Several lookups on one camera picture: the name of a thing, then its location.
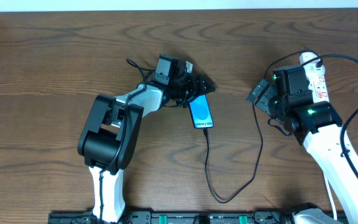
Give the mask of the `blue screen smartphone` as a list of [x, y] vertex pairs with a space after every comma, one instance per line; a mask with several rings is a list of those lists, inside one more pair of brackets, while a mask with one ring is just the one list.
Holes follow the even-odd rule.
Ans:
[[201, 95], [190, 102], [189, 108], [195, 129], [208, 129], [214, 127], [206, 95]]

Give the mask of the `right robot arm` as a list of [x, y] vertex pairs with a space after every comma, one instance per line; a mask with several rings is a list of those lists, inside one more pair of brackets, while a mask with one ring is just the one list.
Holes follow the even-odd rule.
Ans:
[[320, 62], [275, 69], [247, 101], [293, 135], [320, 166], [338, 197], [347, 221], [358, 223], [358, 155], [345, 125], [329, 101], [325, 67]]

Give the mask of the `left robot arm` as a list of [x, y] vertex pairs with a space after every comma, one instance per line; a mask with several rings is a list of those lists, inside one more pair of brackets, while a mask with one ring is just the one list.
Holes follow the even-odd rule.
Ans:
[[98, 95], [78, 141], [78, 153], [94, 182], [92, 223], [118, 223], [124, 214], [124, 169], [134, 154], [142, 118], [169, 101], [187, 108], [216, 89], [212, 79], [197, 72], [191, 62], [176, 57], [161, 54], [155, 69], [131, 59], [126, 62], [139, 70], [141, 82], [125, 95]]

